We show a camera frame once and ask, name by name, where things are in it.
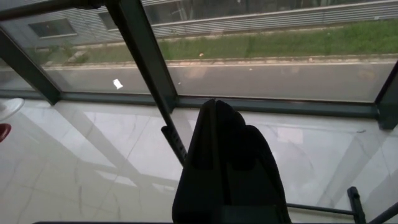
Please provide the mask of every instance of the white round object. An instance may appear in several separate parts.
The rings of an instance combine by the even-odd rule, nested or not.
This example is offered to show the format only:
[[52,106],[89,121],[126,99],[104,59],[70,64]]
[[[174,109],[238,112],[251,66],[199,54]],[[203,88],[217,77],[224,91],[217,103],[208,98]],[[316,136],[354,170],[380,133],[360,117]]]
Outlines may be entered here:
[[19,111],[19,109],[22,108],[24,105],[24,99],[21,98],[15,98],[12,100],[7,100],[0,106],[0,121],[9,118],[12,116],[14,113]]

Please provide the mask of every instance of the tiled floor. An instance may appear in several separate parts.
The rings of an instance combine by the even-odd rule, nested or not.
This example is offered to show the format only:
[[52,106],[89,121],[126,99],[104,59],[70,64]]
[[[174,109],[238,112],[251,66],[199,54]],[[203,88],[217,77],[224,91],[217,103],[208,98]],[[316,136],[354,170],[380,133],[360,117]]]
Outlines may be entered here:
[[[173,112],[186,146],[197,114]],[[354,185],[370,221],[398,201],[398,129],[383,132],[371,120],[243,116],[268,140],[288,202],[349,210],[346,189]],[[172,221],[182,167],[157,108],[27,100],[3,123],[12,131],[0,143],[1,223]],[[294,222],[353,222],[300,212],[291,210]]]

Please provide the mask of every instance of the black metal frame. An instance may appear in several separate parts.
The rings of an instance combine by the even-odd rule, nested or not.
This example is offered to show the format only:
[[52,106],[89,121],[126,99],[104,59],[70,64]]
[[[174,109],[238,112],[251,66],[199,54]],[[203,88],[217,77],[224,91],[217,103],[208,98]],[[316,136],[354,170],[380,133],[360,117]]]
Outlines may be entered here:
[[[50,82],[45,72],[31,61],[24,51],[5,33],[0,37],[9,45],[7,52],[12,56],[2,54],[2,58],[18,72],[38,93],[31,91],[0,91],[0,96],[17,96],[38,98],[42,95],[51,104],[58,100],[94,101],[107,103],[131,103],[139,105],[154,105],[159,108],[166,126],[162,132],[168,140],[175,155],[183,165],[186,150],[180,140],[178,132],[170,117],[175,107],[199,108],[208,98],[178,96],[171,81],[169,71],[157,45],[155,36],[146,18],[140,1],[100,1],[100,0],[59,0],[45,1],[28,6],[17,7],[0,12],[0,21],[16,19],[24,16],[33,16],[46,12],[59,11],[71,7],[80,9],[96,9],[103,4],[108,8],[111,17],[126,42],[130,53],[137,63],[138,69],[144,78],[150,93],[149,95],[119,95],[104,93],[63,93]],[[269,113],[309,114],[320,116],[341,116],[350,118],[377,118],[382,129],[392,129],[397,124],[392,111],[398,106],[398,63],[395,65],[386,84],[374,103],[339,103],[322,101],[292,101],[292,100],[254,100],[242,98],[220,98],[237,110],[258,111]],[[352,215],[355,223],[366,223],[364,212],[355,187],[348,189],[352,211],[334,208],[314,207],[308,205],[288,204],[288,207]],[[398,213],[398,205],[382,213],[371,223],[380,223]]]

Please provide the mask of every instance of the corrugated metal wall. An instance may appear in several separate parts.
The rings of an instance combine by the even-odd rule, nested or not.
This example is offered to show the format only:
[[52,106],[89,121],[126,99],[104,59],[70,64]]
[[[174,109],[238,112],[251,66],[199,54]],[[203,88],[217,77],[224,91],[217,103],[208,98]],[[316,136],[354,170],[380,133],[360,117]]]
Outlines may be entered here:
[[[37,1],[40,0],[23,0],[21,4]],[[143,3],[148,5],[166,1],[171,0],[143,0]],[[105,7],[97,10],[68,9],[40,16],[6,21],[2,22],[1,25],[23,47],[47,47],[49,45],[60,45],[65,41],[74,45],[123,41],[119,31],[107,30],[99,17],[98,13],[106,11]],[[174,22],[154,25],[152,28],[157,37],[169,37],[174,35],[189,36],[266,30],[276,27],[315,26],[397,17],[398,0],[388,0],[345,6],[318,7],[294,11]],[[39,38],[28,26],[31,23],[55,19],[68,19],[71,26],[77,32],[77,35],[43,39]]]

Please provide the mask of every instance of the pavement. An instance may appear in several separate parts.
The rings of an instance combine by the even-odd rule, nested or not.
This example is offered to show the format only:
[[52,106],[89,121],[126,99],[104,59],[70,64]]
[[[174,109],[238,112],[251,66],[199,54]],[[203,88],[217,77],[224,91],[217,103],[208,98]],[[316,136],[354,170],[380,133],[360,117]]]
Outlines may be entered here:
[[[327,63],[176,64],[169,72],[179,95],[374,101],[395,61]],[[63,91],[149,91],[137,67],[45,67]],[[0,89],[29,89],[12,70],[0,70]]]

